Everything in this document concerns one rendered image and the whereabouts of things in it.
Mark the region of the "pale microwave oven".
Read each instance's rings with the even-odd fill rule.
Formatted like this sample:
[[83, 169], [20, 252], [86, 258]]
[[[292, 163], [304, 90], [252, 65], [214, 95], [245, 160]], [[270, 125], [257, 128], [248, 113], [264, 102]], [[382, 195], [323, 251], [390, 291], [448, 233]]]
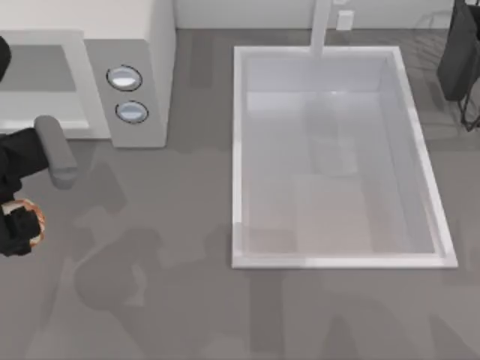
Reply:
[[[113, 31], [83, 33], [86, 51], [94, 72], [110, 140], [118, 148], [161, 148], [167, 141], [170, 98], [176, 56], [176, 34], [173, 28], [146, 29], [139, 33]], [[11, 56], [6, 43], [5, 53]], [[110, 68], [131, 66], [142, 75], [142, 85], [135, 91], [119, 91], [106, 78]], [[128, 124], [116, 116], [116, 105], [138, 101], [149, 111], [140, 124]]]

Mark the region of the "slice of bread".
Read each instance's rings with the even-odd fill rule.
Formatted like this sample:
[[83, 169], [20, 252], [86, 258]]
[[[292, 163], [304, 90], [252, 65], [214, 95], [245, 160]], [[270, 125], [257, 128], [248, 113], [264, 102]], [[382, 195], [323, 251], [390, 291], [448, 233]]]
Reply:
[[19, 209], [20, 207], [25, 207], [25, 209], [28, 211], [33, 211], [37, 217], [37, 222], [40, 227], [40, 233], [35, 237], [31, 237], [29, 240], [30, 247], [34, 248], [39, 245], [45, 237], [46, 221], [44, 213], [41, 211], [40, 207], [37, 204], [35, 204], [29, 199], [15, 199], [1, 205], [1, 209], [6, 215], [9, 215], [13, 210]]

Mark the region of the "round microwave knob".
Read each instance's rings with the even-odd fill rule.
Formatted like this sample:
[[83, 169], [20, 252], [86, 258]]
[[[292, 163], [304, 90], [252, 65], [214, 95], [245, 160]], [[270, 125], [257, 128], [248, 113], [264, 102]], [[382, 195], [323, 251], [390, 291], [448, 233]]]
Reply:
[[115, 106], [116, 116], [128, 124], [143, 123], [149, 117], [148, 108], [135, 100], [126, 101]]
[[134, 67], [125, 64], [110, 68], [106, 72], [107, 82], [121, 92], [132, 92], [143, 84], [141, 73]]

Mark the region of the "tall white tap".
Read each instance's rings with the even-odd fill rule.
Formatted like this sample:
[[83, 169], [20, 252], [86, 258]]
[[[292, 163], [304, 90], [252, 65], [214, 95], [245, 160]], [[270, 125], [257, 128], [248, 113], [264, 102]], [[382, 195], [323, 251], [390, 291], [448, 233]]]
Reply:
[[331, 13], [332, 0], [315, 0], [313, 19], [310, 34], [310, 52], [319, 58], [323, 54], [323, 47]]

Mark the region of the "white sink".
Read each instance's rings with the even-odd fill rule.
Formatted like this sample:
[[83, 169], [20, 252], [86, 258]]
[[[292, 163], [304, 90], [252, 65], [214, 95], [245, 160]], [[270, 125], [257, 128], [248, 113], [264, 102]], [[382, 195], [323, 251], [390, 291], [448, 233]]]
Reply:
[[236, 46], [235, 269], [455, 269], [398, 46]]

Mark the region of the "pale microwave door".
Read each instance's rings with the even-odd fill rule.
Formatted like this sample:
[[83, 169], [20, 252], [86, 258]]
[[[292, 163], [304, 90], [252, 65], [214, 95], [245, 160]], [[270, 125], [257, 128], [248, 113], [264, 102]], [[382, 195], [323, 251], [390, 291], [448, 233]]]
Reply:
[[0, 133], [56, 118], [69, 139], [108, 139], [94, 72], [78, 30], [0, 30], [12, 52], [0, 80]]

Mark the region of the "white wall socket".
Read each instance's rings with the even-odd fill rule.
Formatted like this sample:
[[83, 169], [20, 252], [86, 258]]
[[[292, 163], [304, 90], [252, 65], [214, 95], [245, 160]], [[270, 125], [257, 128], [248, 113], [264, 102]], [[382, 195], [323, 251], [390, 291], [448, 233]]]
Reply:
[[353, 29], [355, 12], [353, 10], [339, 10], [337, 14], [338, 31], [351, 31]]

